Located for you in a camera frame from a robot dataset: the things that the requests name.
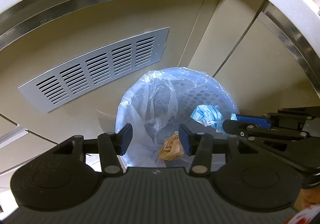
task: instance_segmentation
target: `screw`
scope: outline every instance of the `screw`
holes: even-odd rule
[[[206,166],[204,166],[204,165],[196,165],[196,166],[192,167],[192,171],[194,173],[199,173],[199,174],[206,173],[207,170],[208,170],[208,168]]]
[[[115,173],[118,173],[120,171],[120,168],[118,166],[116,166],[116,165],[109,165],[109,166],[104,168],[104,171],[106,173],[115,174]]]
[[[306,132],[301,132],[300,133],[300,136],[302,136],[302,137],[306,137],[308,134],[306,133]]]

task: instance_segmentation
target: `ventilation slot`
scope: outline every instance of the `ventilation slot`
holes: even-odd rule
[[[68,94],[55,76],[41,81],[40,83],[36,84],[36,86],[39,87],[39,90],[41,90],[44,96],[53,104],[57,104],[68,98]]]
[[[135,67],[150,62],[152,56],[154,37],[137,41]]]
[[[159,62],[169,28],[146,32],[74,57],[19,87],[46,113],[95,88]]]
[[[89,74],[94,85],[110,78],[107,53],[102,53],[86,60],[85,62],[87,63]]]
[[[80,64],[60,72],[61,77],[73,95],[90,87]]]

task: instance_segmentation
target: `brown crumpled paper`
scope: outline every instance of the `brown crumpled paper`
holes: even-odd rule
[[[172,161],[184,155],[181,142],[179,140],[178,131],[175,131],[168,140],[164,142],[162,149],[159,152],[159,158],[167,161]]]

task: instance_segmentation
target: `silver vent panel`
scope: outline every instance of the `silver vent panel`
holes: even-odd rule
[[[41,112],[49,112],[99,86],[161,60],[169,28],[143,33],[88,52],[19,87]]]

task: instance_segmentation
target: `perforated trash basket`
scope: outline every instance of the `perforated trash basket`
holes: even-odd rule
[[[123,156],[126,166],[187,167],[192,158],[186,155],[174,161],[158,158],[164,140],[177,131],[181,123],[194,133],[206,132],[215,138],[226,138],[225,134],[190,118],[200,104],[217,107],[224,118],[239,113],[230,94],[203,72],[170,68],[143,75],[124,94],[118,107],[116,132],[127,123],[133,127],[131,144]]]

